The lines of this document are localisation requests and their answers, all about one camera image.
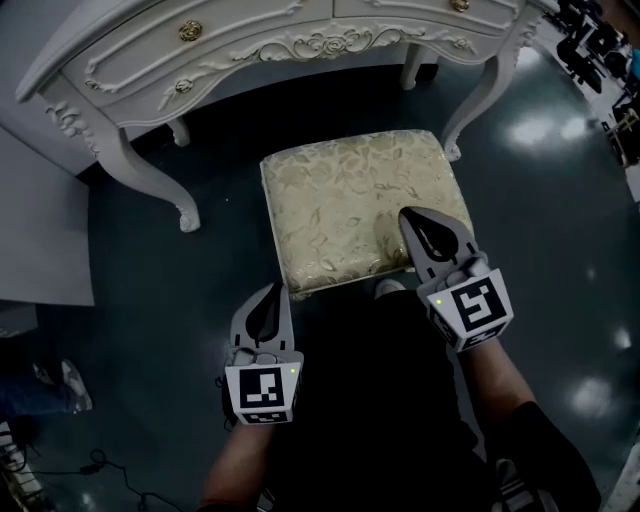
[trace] glossy floor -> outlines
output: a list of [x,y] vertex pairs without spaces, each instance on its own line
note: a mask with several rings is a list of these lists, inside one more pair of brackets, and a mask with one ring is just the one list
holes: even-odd
[[[260,160],[358,133],[438,134],[479,73],[443,63],[434,83],[405,93],[397,68],[343,71],[191,114],[189,147],[146,153],[198,202],[202,229],[191,235],[179,232],[174,208],[98,179],[90,206],[98,305],[42,311],[43,328],[81,369],[96,407],[42,419],[42,458],[33,467],[76,469],[101,448],[127,465],[133,485],[193,510],[227,435],[215,378],[231,316],[279,277]],[[309,98],[304,105],[301,90]],[[459,145],[455,174],[479,244],[501,268],[516,312],[504,345],[606,492],[638,417],[640,216],[624,174],[569,77],[532,49],[524,50],[507,93]],[[344,286],[297,305],[296,332],[305,318],[329,315],[371,286]],[[469,417],[464,393],[461,401]],[[116,472],[42,480],[59,510],[135,506]]]

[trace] stool seat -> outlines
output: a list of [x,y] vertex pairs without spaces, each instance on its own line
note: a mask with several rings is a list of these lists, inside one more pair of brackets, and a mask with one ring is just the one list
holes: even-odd
[[260,167],[283,281],[294,296],[409,268],[398,225],[405,206],[439,210],[473,230],[451,166],[427,131],[306,144]]

